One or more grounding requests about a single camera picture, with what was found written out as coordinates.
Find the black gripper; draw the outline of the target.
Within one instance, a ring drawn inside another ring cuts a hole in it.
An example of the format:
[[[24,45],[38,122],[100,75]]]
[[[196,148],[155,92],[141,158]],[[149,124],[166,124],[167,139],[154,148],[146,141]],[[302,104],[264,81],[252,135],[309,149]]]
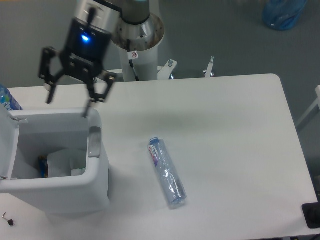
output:
[[[47,104],[54,98],[57,84],[64,76],[70,76],[86,84],[89,100],[84,108],[83,117],[93,103],[104,103],[117,79],[117,74],[104,70],[103,61],[111,41],[112,34],[103,29],[87,26],[87,23],[73,18],[69,28],[64,49],[61,53],[53,47],[44,47],[41,52],[38,77],[48,85]],[[55,75],[51,74],[51,60],[59,57],[62,64]],[[95,90],[95,79],[98,76],[105,84],[103,93]]]

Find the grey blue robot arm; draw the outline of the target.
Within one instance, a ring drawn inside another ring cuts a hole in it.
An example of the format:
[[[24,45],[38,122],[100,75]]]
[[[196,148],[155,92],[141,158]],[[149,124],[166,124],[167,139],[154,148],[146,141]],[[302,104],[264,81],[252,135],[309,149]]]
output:
[[[64,48],[48,46],[41,52],[38,76],[48,87],[47,104],[52,103],[64,76],[87,87],[89,100],[83,117],[87,117],[93,103],[106,101],[117,75],[104,69],[104,59],[124,13],[124,7],[108,0],[82,0],[77,4]]]

